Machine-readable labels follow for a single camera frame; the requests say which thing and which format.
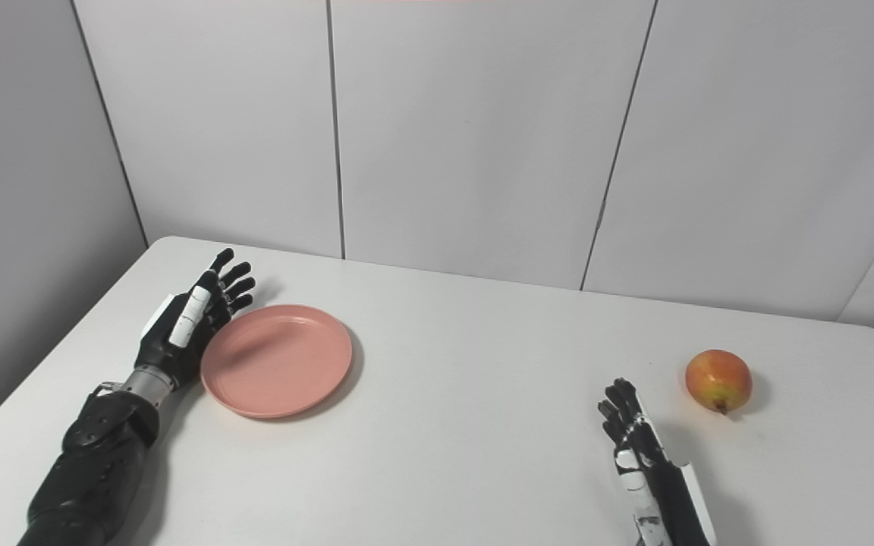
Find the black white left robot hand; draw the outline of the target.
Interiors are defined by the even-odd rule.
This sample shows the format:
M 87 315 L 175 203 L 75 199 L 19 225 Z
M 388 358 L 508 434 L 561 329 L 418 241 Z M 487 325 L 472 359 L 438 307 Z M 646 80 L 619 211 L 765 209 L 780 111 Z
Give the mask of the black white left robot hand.
M 198 376 L 209 342 L 253 303 L 252 265 L 232 266 L 234 256 L 221 251 L 190 289 L 167 297 L 143 332 L 134 368 L 165 381 L 170 393 Z

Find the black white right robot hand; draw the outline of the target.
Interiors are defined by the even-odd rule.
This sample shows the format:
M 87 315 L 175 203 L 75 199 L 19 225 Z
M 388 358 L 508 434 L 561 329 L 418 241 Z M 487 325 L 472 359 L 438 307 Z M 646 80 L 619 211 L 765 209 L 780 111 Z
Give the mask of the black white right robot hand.
M 715 545 L 717 532 L 690 463 L 667 457 L 634 384 L 617 378 L 597 409 L 633 512 L 638 545 Z

